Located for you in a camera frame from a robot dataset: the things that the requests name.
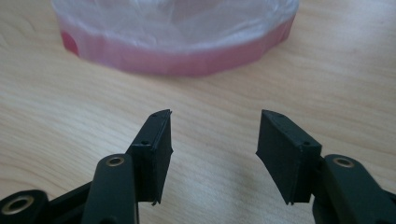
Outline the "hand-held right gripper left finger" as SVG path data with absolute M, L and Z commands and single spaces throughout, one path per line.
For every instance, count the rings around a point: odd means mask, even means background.
M 171 110 L 151 114 L 126 153 L 133 159 L 136 200 L 160 203 L 173 153 Z

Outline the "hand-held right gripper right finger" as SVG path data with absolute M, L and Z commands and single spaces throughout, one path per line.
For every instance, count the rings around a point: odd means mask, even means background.
M 285 203 L 308 203 L 322 145 L 287 116 L 263 110 L 256 155 Z

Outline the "white plastic bag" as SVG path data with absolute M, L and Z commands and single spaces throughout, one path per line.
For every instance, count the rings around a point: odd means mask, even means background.
M 57 20 L 90 35 L 159 52 L 224 49 L 258 39 L 299 0 L 51 0 Z

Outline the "pink cartoon trash bin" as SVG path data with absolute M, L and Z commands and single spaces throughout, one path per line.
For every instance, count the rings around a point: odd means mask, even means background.
M 289 37 L 293 21 L 289 18 L 268 34 L 243 44 L 185 54 L 134 47 L 58 20 L 64 48 L 81 59 L 128 73 L 177 77 L 203 77 L 253 63 Z

